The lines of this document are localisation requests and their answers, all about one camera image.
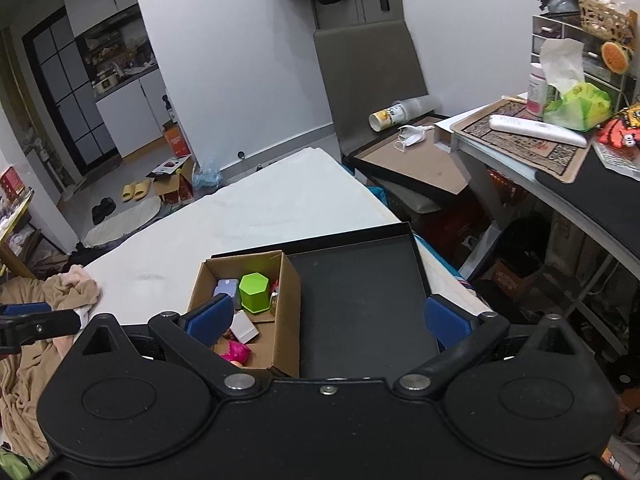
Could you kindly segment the green plastic bag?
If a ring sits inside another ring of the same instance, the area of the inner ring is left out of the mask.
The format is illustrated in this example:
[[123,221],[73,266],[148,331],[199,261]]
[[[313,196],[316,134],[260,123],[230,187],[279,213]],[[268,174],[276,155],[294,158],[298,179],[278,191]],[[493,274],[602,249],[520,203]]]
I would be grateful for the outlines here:
[[569,92],[544,109],[544,122],[586,132],[601,125],[614,114],[610,96],[590,82],[576,84]]

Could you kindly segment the black tray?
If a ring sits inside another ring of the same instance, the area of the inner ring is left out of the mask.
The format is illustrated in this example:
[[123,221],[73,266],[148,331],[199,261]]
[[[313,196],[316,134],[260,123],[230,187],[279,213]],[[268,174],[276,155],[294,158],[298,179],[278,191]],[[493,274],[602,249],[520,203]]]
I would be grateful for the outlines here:
[[292,278],[299,294],[299,334],[254,344],[254,370],[305,379],[384,378],[393,382],[438,353],[424,322],[431,287],[419,247],[405,223],[317,236],[216,255],[192,290],[196,307],[221,278],[260,272]]

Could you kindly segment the patterned desk mat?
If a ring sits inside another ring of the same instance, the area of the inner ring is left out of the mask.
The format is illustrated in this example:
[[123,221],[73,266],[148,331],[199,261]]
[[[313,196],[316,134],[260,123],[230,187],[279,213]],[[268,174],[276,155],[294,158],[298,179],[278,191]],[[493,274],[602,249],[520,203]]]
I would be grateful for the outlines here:
[[524,104],[499,100],[473,110],[465,118],[456,119],[451,125],[451,130],[465,140],[474,140],[522,164],[545,172],[563,183],[575,181],[590,152],[591,133],[586,135],[587,146],[576,148],[568,144],[492,130],[489,117],[493,114],[529,119]]

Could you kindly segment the white face mask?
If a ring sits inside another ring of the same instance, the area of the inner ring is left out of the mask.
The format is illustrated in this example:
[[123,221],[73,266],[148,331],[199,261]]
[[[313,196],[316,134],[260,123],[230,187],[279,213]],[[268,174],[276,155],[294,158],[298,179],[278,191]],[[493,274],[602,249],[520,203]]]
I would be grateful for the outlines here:
[[426,139],[426,134],[432,129],[432,126],[403,125],[398,129],[394,148],[401,153],[405,153],[413,145],[422,143]]

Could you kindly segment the green hexagonal box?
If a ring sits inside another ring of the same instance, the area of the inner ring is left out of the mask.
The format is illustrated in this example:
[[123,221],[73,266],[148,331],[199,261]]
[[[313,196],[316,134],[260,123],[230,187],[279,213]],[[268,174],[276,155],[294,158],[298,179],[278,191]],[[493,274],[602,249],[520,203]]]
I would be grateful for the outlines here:
[[251,314],[259,314],[269,310],[269,280],[260,273],[254,272],[242,276],[239,284],[241,306]]

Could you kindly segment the purple cube toy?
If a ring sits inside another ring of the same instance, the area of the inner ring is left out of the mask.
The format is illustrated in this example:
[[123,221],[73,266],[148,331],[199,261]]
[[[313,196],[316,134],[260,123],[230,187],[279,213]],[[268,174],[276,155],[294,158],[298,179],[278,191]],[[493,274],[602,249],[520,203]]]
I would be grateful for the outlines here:
[[218,295],[229,296],[237,309],[239,307],[239,280],[237,278],[221,278],[213,291],[213,296]]

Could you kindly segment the orange box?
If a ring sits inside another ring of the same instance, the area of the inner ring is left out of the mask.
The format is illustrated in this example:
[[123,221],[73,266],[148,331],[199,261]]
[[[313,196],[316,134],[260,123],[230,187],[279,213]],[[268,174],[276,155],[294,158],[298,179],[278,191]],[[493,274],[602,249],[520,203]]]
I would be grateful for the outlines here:
[[191,154],[186,138],[176,122],[165,122],[163,124],[163,136],[176,157],[186,157]]

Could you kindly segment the cardboard box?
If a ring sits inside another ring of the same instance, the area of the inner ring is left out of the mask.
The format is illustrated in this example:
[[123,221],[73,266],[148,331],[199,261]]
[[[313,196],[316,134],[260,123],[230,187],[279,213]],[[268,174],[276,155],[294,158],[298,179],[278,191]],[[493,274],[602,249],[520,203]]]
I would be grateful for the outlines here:
[[222,320],[194,328],[206,347],[242,370],[299,375],[300,281],[283,252],[204,261],[188,310],[215,296],[224,300]]
[[191,155],[171,157],[146,176],[152,180],[155,194],[163,204],[171,205],[192,200],[193,159]]

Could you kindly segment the black slippers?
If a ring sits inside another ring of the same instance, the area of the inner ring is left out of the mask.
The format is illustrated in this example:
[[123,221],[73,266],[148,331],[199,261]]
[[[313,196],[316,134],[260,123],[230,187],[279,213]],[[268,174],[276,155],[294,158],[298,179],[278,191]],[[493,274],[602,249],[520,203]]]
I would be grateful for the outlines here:
[[110,216],[116,209],[116,204],[111,197],[102,198],[102,200],[91,209],[92,223],[97,226]]

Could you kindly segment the beige blanket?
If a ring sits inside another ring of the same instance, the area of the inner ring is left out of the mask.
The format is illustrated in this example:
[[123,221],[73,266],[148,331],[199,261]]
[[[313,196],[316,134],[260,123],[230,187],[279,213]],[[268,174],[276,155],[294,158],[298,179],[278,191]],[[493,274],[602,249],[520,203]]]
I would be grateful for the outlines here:
[[[82,322],[100,299],[98,283],[82,266],[44,281],[12,278],[1,286],[1,304],[45,302],[54,310],[73,310]],[[1,362],[1,427],[12,451],[42,465],[50,454],[37,420],[41,393],[70,350],[74,338],[40,340]]]

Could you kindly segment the black-framed brown board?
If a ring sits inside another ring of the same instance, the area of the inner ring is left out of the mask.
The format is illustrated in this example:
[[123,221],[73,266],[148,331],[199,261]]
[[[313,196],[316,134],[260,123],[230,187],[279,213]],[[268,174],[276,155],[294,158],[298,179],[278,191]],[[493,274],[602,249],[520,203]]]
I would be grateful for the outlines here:
[[436,144],[438,122],[438,117],[430,115],[414,122],[426,128],[425,139],[405,151],[399,149],[397,131],[390,129],[348,157],[372,180],[397,184],[435,202],[453,200],[468,187],[470,176],[461,162]]

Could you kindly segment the open cardboard box on floor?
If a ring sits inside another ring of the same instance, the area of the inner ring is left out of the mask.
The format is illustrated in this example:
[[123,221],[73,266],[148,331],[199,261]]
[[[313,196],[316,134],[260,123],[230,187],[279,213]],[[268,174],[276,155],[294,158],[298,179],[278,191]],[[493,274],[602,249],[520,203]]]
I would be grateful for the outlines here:
[[192,200],[193,159],[191,155],[171,157],[146,176],[152,180],[155,194],[163,204],[171,205]]

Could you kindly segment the blue red figure perfume bottle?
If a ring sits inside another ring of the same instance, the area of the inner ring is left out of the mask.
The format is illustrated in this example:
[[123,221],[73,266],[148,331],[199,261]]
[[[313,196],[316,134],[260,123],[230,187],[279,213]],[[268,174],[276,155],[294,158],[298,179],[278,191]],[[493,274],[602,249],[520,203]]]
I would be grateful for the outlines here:
[[280,283],[278,280],[275,280],[270,285],[270,295],[269,295],[269,310],[274,312],[277,307],[277,302],[279,298],[279,289]]

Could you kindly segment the white cabinet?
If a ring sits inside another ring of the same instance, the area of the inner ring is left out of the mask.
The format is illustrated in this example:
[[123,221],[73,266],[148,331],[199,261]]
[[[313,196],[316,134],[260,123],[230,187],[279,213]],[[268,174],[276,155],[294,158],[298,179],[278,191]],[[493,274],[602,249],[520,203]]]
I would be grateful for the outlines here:
[[119,155],[126,157],[163,135],[170,121],[163,96],[166,86],[158,68],[130,79],[96,101]]

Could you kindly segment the white charger plug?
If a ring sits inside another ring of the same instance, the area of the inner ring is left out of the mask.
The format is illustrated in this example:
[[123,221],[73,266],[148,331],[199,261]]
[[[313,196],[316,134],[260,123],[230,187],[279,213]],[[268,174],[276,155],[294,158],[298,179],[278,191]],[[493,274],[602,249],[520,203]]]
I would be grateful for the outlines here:
[[259,330],[244,310],[236,311],[230,325],[230,332],[240,344],[248,344],[259,336]]

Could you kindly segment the pink dinosaur figurine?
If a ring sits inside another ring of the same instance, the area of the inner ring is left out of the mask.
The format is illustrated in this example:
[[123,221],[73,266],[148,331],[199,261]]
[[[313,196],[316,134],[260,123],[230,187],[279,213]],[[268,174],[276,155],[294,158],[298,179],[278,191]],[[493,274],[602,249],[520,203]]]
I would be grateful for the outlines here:
[[239,367],[243,367],[249,360],[252,352],[247,344],[241,344],[234,340],[227,341],[227,349],[222,352],[222,357]]

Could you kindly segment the yellow slippers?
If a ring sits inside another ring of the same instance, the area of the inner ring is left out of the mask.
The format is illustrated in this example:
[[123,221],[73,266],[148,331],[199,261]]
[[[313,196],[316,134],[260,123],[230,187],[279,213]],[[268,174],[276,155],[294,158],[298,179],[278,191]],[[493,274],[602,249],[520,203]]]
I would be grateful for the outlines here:
[[143,200],[148,196],[150,187],[151,181],[149,179],[126,184],[122,188],[122,195],[120,196],[122,198],[122,202],[128,203],[132,200]]

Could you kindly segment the white pill bottle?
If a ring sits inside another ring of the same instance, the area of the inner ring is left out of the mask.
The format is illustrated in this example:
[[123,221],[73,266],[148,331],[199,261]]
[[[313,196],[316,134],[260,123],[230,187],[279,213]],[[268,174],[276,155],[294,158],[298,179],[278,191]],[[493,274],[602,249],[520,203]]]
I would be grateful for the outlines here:
[[549,86],[540,63],[530,64],[527,88],[526,110],[538,119],[544,116],[544,109],[550,101]]

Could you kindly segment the white desk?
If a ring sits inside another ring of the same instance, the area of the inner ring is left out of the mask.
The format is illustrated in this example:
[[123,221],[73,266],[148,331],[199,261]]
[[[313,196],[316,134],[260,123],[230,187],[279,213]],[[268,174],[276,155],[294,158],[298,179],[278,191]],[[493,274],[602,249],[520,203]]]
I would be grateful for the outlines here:
[[481,162],[521,185],[593,238],[631,274],[638,275],[639,182],[606,169],[590,150],[575,181],[563,183],[454,131],[455,124],[478,111],[474,108],[436,124],[450,153],[458,155],[466,169]]

